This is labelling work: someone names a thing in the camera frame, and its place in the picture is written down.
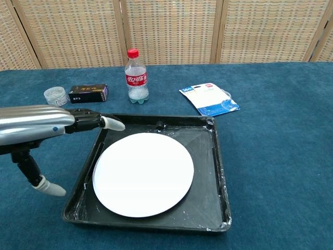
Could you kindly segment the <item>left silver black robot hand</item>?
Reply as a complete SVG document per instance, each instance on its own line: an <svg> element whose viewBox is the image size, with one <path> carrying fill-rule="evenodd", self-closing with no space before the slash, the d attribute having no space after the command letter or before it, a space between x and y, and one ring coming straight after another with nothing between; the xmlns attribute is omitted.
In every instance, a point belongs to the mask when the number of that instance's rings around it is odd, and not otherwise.
<svg viewBox="0 0 333 250"><path fill-rule="evenodd" d="M125 130L114 115L90 109L64 109L53 105L31 105L1 108L1 154L10 154L32 187L44 194L65 196L66 190L49 182L30 154L49 138L89 131L94 128Z"/></svg>

